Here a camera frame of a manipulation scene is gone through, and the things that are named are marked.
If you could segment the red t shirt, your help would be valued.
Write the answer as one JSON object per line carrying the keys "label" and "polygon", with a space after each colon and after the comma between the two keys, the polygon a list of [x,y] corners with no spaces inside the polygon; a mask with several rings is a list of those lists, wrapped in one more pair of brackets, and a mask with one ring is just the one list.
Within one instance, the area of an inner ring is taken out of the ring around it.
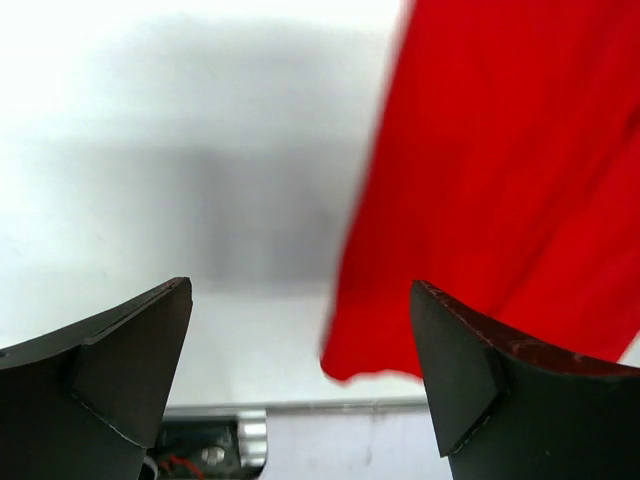
{"label": "red t shirt", "polygon": [[421,372],[429,282],[617,361],[639,331],[639,5],[412,4],[321,355],[338,381]]}

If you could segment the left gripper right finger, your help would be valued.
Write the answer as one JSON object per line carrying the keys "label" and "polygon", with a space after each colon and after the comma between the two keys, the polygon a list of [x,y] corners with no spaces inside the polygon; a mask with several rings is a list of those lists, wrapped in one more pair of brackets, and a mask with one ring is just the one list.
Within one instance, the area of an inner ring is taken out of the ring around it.
{"label": "left gripper right finger", "polygon": [[417,281],[410,317],[456,479],[635,479],[639,371],[546,343]]}

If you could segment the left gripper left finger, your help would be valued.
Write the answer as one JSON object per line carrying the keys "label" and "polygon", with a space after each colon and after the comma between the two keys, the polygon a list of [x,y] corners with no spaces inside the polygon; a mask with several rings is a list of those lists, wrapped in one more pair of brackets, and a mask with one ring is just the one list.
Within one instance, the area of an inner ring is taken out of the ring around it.
{"label": "left gripper left finger", "polygon": [[192,311],[171,279],[1,351],[4,479],[136,479],[156,442]]}

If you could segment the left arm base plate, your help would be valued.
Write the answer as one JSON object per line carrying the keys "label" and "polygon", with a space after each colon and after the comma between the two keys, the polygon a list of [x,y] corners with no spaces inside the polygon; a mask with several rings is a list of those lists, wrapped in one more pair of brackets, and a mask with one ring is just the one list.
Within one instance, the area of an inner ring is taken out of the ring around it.
{"label": "left arm base plate", "polygon": [[257,479],[267,463],[266,410],[174,407],[166,410],[141,479]]}

